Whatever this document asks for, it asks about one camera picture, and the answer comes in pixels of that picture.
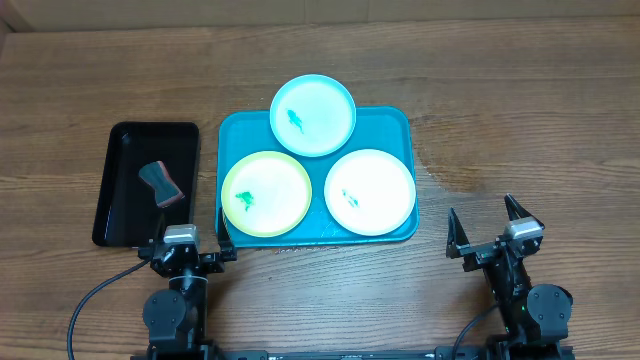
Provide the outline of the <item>orange sponge with dark scourer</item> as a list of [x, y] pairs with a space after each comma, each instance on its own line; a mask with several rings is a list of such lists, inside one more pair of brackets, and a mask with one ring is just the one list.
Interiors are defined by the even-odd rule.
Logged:
[[144, 165], [139, 170], [138, 176], [153, 190], [158, 208], [168, 207], [184, 197], [184, 193], [173, 181], [162, 161]]

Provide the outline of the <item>yellow-green plate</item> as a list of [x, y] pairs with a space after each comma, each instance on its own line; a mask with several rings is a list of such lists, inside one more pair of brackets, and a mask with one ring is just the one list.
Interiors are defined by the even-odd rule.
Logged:
[[230, 223], [259, 238], [292, 230], [305, 217], [311, 199], [305, 168], [277, 151], [256, 152], [235, 163], [224, 178], [220, 196]]

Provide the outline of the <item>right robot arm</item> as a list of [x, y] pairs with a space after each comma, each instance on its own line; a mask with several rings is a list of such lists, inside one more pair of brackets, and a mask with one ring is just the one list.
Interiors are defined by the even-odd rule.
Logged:
[[[454, 209], [448, 212], [446, 256], [463, 260], [463, 270], [481, 270], [494, 304], [472, 319], [457, 336], [446, 359], [572, 359], [573, 350], [563, 347], [573, 297], [553, 284], [534, 286], [524, 259], [540, 250], [545, 225], [507, 194], [509, 222], [493, 241], [472, 245]], [[482, 346], [464, 348], [465, 336], [480, 321], [498, 311], [505, 333], [491, 335]]]

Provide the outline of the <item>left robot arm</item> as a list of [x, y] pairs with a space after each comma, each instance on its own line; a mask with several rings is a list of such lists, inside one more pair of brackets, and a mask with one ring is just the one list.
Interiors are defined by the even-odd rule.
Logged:
[[150, 268], [168, 280], [168, 287], [154, 292], [144, 304], [142, 317], [149, 345], [142, 359], [220, 360], [222, 350], [207, 337], [208, 276], [225, 271], [237, 259], [237, 249], [218, 216], [218, 252], [200, 251], [194, 224], [168, 226], [160, 216], [155, 236], [138, 250]]

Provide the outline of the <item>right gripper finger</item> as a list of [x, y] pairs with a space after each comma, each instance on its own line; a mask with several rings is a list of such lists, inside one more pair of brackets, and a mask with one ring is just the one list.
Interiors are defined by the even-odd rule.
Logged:
[[464, 256], [470, 248], [469, 240], [453, 208], [448, 211], [446, 256], [454, 259]]
[[515, 221], [530, 217], [531, 214], [522, 207], [512, 194], [506, 194], [504, 197], [505, 207], [510, 221]]

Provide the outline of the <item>light blue plate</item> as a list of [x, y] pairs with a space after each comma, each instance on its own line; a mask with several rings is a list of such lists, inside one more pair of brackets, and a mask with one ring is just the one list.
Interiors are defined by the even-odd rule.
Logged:
[[269, 109], [271, 130], [287, 150], [321, 157], [342, 147], [356, 125], [356, 106], [339, 81], [306, 74], [286, 82]]

